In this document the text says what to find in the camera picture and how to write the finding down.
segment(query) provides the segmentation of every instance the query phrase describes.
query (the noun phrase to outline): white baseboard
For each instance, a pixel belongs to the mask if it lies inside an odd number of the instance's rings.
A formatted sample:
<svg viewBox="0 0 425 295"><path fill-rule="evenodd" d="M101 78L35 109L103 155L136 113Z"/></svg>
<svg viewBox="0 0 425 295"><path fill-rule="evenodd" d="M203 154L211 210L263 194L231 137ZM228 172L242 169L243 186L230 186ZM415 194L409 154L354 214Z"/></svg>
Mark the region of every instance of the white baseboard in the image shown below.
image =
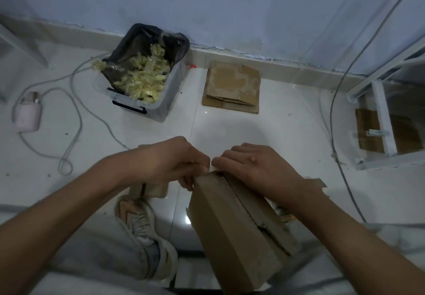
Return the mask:
<svg viewBox="0 0 425 295"><path fill-rule="evenodd" d="M77 25L56 23L35 18L10 17L0 15L0 23L22 38L51 41L74 47L113 51L124 34L87 29ZM335 89L341 80L342 72L329 71L306 64L248 58L230 50L203 49L191 47L189 61L197 67L208 68L213 60L244 64L260 71L262 78L301 84L309 87ZM365 77L349 74L340 90L347 92Z"/></svg>

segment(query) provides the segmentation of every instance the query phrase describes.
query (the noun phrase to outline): plastic wrapper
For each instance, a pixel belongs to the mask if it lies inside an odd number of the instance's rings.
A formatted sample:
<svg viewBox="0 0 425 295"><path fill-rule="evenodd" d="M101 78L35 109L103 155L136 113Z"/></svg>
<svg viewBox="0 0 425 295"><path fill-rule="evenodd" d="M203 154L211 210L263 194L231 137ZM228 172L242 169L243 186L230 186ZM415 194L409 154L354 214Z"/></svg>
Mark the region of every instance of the plastic wrapper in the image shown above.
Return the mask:
<svg viewBox="0 0 425 295"><path fill-rule="evenodd" d="M189 50L189 40L182 34L171 34L157 27L136 24L129 31L127 41L112 55L93 63L118 93L154 103L175 63Z"/></svg>

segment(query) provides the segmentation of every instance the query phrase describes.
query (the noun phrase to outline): pink power adapter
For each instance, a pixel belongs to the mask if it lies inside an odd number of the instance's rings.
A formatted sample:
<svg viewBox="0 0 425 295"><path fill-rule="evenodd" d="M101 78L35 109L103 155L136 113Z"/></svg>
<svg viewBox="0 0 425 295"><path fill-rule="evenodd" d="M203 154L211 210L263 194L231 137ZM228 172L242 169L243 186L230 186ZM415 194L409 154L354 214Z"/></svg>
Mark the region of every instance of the pink power adapter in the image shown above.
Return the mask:
<svg viewBox="0 0 425 295"><path fill-rule="evenodd" d="M39 94L31 91L17 106L15 111L15 129L17 132L36 132L40 127L42 107Z"/></svg>

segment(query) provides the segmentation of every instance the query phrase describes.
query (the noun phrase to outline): plastic storage bin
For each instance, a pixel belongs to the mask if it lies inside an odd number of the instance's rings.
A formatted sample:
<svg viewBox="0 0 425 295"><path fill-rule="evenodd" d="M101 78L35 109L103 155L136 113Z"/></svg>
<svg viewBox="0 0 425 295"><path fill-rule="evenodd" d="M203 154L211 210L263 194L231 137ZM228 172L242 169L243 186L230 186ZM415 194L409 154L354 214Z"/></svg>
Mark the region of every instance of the plastic storage bin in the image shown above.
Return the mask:
<svg viewBox="0 0 425 295"><path fill-rule="evenodd" d="M134 24L111 56L105 60L129 69L128 60L131 56L138 52L143 55L150 55L150 45L158 43L160 39L165 46L165 57L172 61L174 65L156 102L150 104L132 99L120 92L119 89L113 88L111 83L120 78L119 74L114 74L114 70L99 73L95 79L94 87L98 92L111 97L113 104L163 122L186 75L186 56L189 50L187 37L180 33L164 33L154 26Z"/></svg>

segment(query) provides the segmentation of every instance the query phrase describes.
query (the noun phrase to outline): forearm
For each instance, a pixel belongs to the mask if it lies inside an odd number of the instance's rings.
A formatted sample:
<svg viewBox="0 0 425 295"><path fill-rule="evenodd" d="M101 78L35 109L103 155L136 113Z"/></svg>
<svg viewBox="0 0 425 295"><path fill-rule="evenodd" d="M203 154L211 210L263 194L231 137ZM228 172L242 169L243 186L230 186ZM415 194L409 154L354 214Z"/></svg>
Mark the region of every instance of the forearm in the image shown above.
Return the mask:
<svg viewBox="0 0 425 295"><path fill-rule="evenodd" d="M424 272L317 188L301 186L291 210L329 250L358 293L424 293Z"/></svg>
<svg viewBox="0 0 425 295"><path fill-rule="evenodd" d="M19 292L100 206L119 192L113 174L95 165L0 227L0 289Z"/></svg>

